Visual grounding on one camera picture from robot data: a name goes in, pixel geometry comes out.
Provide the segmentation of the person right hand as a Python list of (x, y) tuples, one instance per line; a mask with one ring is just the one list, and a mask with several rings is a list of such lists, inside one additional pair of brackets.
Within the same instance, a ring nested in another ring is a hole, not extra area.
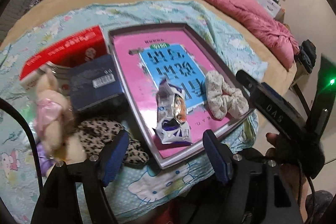
[[(278, 142), (280, 140), (280, 135), (268, 132), (265, 137), (268, 143), (273, 146), (266, 151), (265, 155), (276, 156), (276, 154), (278, 153)], [(295, 199), (299, 202), (301, 217), (305, 222), (307, 220), (305, 202), (309, 191), (309, 183), (307, 182), (307, 178), (303, 174), (300, 174), (298, 167), (290, 164), (280, 164), (280, 171), (283, 178), (291, 188)]]

